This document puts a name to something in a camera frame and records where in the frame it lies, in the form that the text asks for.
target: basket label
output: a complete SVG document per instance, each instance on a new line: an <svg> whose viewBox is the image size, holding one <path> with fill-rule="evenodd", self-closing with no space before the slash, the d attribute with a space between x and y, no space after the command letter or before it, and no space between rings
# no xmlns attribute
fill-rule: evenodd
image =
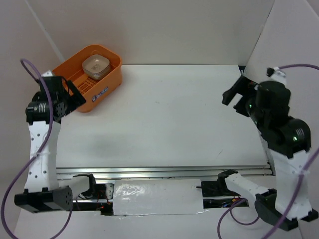
<svg viewBox="0 0 319 239"><path fill-rule="evenodd" d="M92 102L95 102L101 95L107 92L108 89L109 89L108 87L105 87L100 93L98 93L97 95L94 95L92 97Z"/></svg>

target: orange wire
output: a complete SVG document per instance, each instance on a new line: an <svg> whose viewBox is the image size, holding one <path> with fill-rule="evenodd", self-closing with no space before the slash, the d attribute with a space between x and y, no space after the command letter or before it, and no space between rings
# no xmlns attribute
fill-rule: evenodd
<svg viewBox="0 0 319 239"><path fill-rule="evenodd" d="M98 207L99 206L99 193L98 193L98 199L96 200L96 206Z"/></svg>
<svg viewBox="0 0 319 239"><path fill-rule="evenodd" d="M107 204L109 205L110 203L109 203L109 199L108 199L108 197L106 196L106 191L105 191L104 196L105 196L105 199L106 199L106 201L107 201Z"/></svg>

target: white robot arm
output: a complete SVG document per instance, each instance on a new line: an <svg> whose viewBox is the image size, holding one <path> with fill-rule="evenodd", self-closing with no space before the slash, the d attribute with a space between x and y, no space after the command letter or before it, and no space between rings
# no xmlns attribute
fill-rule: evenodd
<svg viewBox="0 0 319 239"><path fill-rule="evenodd" d="M241 76L234 86L223 94L222 103L228 105L238 93L242 98L234 106L236 112L250 117L268 143L276 170L277 189L261 187L237 171L228 170L219 175L220 185L246 198L249 207L269 224L276 224L293 198L299 175L304 179L297 197L281 229L289 231L298 226L298 220L310 222L319 217L311 208L308 197L308 171L303 167L308 161L311 133L308 125L288 116L290 91L285 88L286 74L278 67L268 68L268 81L257 84Z"/></svg>
<svg viewBox="0 0 319 239"><path fill-rule="evenodd" d="M14 197L17 206L30 212L47 212L56 210L68 211L73 198L90 192L95 184L93 175L77 175L71 180L58 182L56 174L56 147L61 128L61 118L85 103L71 81L65 81L72 91L66 91L62 84L63 77L52 73L42 75L50 91L53 102L53 125L47 144L37 153L49 131L49 108L45 92L40 84L37 92L26 108L26 119L29 123L31 149L30 158L37 156L30 164L28 178L22 194Z"/></svg>

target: orange basket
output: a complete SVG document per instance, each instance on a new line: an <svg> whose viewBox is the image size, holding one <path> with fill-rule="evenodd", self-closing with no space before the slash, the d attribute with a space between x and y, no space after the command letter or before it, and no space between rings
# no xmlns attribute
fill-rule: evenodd
<svg viewBox="0 0 319 239"><path fill-rule="evenodd" d="M84 73L82 62L88 57L99 54L110 60L111 70L101 80L97 81ZM119 55L102 45L94 44L84 47L71 58L57 66L53 73L71 80L86 99L86 103L77 110L82 113L91 111L105 96L122 83L122 60Z"/></svg>

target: white wall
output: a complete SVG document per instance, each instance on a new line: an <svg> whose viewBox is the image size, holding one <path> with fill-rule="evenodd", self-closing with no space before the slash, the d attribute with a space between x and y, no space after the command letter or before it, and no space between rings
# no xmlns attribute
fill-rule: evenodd
<svg viewBox="0 0 319 239"><path fill-rule="evenodd" d="M29 59L40 71L58 64L58 59L22 0L2 1L0 7L0 199L18 172L28 161L29 133L25 107L38 90L37 84L20 65L21 57ZM23 192L25 177L19 180L6 204L6 218L14 229L19 214L13 205L15 193ZM0 238L8 238L0 226Z"/></svg>
<svg viewBox="0 0 319 239"><path fill-rule="evenodd" d="M319 15L319 1L318 0L308 0L308 2L313 7L315 12Z"/></svg>
<svg viewBox="0 0 319 239"><path fill-rule="evenodd" d="M294 63L319 66L319 17L306 0L276 0L245 74L254 81L266 79L266 68ZM312 152L319 147L319 71L286 69L292 92L291 115L307 122L312 131ZM311 167L309 191L319 211L319 159ZM318 238L319 220L302 223L304 238Z"/></svg>
<svg viewBox="0 0 319 239"><path fill-rule="evenodd" d="M29 0L65 58L92 43L124 64L246 64L274 0Z"/></svg>

